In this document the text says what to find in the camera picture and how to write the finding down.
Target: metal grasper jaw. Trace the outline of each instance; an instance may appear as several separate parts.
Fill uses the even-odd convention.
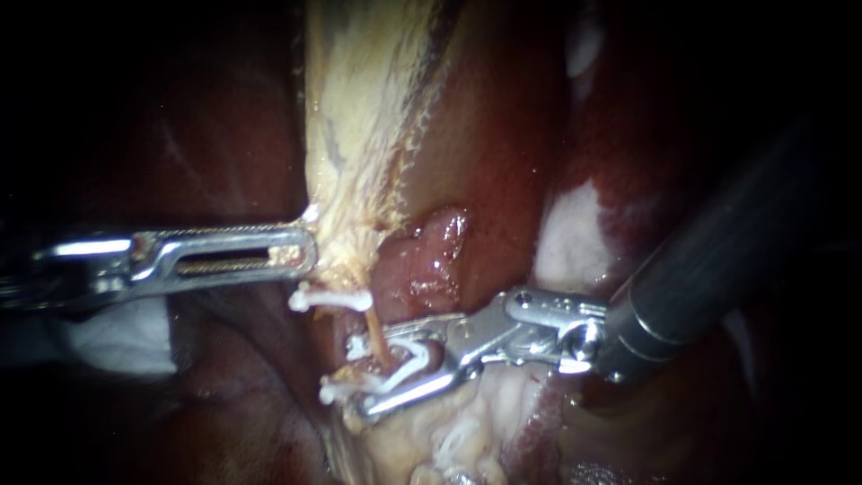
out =
[[[313,236],[296,224],[89,234],[31,254],[16,275],[17,311],[89,311],[181,291],[299,279],[317,262]]]
[[[581,295],[516,287],[473,314],[449,313],[395,324],[387,339],[435,340],[443,364],[430,375],[357,406],[368,422],[434,398],[478,377],[484,365],[542,362],[561,374],[590,370],[603,341],[604,306]]]

